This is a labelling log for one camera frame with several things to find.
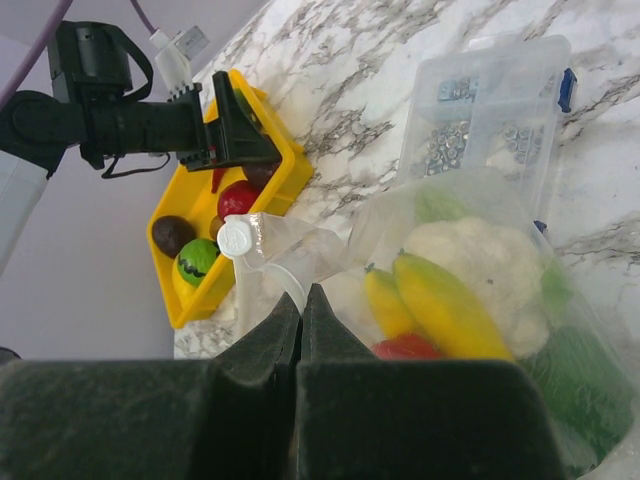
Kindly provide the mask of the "yellow banana bunch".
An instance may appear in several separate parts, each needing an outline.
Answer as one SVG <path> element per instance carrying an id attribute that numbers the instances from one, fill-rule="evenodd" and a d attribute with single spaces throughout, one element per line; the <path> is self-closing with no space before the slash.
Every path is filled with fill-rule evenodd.
<path id="1" fill-rule="evenodd" d="M 515 361 L 481 300 L 430 260 L 402 251 L 389 271 L 371 263 L 364 292 L 387 339 L 415 333 L 450 358 Z"/>

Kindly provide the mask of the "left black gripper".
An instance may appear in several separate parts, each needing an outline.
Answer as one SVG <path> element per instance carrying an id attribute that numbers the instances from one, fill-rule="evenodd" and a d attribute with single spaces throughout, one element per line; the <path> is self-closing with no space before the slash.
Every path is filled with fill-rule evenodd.
<path id="1" fill-rule="evenodd" d="M 1 110 L 1 149 L 53 173 L 79 146 L 94 169 L 128 154 L 174 153 L 189 171 L 275 163 L 280 154 L 243 110 L 229 74 L 213 75 L 218 117 L 206 125 L 199 84 L 150 102 L 154 71 L 118 27 L 63 21 L 47 48 L 53 93 L 23 90 Z"/>

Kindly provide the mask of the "red bell pepper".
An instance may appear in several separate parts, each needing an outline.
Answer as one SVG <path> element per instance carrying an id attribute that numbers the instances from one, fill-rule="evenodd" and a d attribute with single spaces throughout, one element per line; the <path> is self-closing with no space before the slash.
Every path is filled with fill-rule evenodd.
<path id="1" fill-rule="evenodd" d="M 430 342 L 415 333 L 405 333 L 372 346 L 373 353 L 384 360 L 431 360 L 442 353 Z"/>

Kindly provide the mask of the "white cauliflower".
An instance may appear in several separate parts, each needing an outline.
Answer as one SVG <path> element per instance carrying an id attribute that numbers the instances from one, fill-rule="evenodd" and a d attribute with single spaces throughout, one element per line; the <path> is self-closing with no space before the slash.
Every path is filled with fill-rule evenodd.
<path id="1" fill-rule="evenodd" d="M 547 343 L 545 264 L 520 230 L 478 217 L 436 221 L 414 228 L 403 248 L 448 270 L 473 291 L 516 358 L 532 356 Z"/>

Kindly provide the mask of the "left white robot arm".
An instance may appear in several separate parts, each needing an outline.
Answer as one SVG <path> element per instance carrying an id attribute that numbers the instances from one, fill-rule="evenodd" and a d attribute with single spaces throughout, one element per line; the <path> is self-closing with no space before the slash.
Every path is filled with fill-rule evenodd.
<path id="1" fill-rule="evenodd" d="M 212 77 L 218 117 L 204 121 L 201 86 L 150 102 L 154 71 L 117 26 L 63 21 L 48 46 L 53 95 L 15 92 L 1 108 L 1 261 L 8 262 L 66 151 L 103 177 L 128 154 L 175 155 L 189 172 L 274 163 L 281 155 L 238 102 L 228 72 Z"/>

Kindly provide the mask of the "dark purple plum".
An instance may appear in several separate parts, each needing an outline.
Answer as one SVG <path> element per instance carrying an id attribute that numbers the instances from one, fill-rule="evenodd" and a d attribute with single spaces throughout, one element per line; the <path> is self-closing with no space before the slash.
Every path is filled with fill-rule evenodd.
<path id="1" fill-rule="evenodd" d="M 242 167 L 249 184 L 257 190 L 263 190 L 279 168 L 279 162 L 250 163 Z"/>

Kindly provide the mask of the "green bell pepper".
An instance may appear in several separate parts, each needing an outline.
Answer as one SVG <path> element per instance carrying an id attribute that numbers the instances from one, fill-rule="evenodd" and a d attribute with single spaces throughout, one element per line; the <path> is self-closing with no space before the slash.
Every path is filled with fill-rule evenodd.
<path id="1" fill-rule="evenodd" d="M 520 365 L 537 384 L 552 416 L 585 441 L 598 458 L 604 458 L 629 432 L 635 388 L 595 335 L 563 326 Z"/>

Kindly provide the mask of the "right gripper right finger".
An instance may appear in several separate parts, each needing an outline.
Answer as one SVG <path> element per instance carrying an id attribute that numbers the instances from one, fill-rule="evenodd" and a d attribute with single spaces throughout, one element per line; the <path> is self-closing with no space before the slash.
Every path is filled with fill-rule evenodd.
<path id="1" fill-rule="evenodd" d="M 384 361 L 314 285 L 296 368 L 300 479 L 563 479 L 542 399 L 499 360 Z"/>

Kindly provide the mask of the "clear zip top bag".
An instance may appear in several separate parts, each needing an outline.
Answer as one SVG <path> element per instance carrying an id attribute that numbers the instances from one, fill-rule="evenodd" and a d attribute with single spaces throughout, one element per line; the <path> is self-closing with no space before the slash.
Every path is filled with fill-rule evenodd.
<path id="1" fill-rule="evenodd" d="M 458 170 L 370 198 L 347 241 L 297 219 L 230 215 L 241 333 L 321 284 L 369 348 L 417 340 L 445 358 L 521 365 L 574 475 L 639 433 L 639 383 L 519 195 L 495 169 Z"/>

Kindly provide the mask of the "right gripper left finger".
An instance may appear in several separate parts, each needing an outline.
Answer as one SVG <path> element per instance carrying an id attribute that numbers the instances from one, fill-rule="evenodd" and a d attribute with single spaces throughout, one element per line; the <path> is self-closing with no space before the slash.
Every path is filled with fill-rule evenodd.
<path id="1" fill-rule="evenodd" d="M 299 327 L 283 296 L 213 359 L 6 363 L 2 477 L 280 478 Z"/>

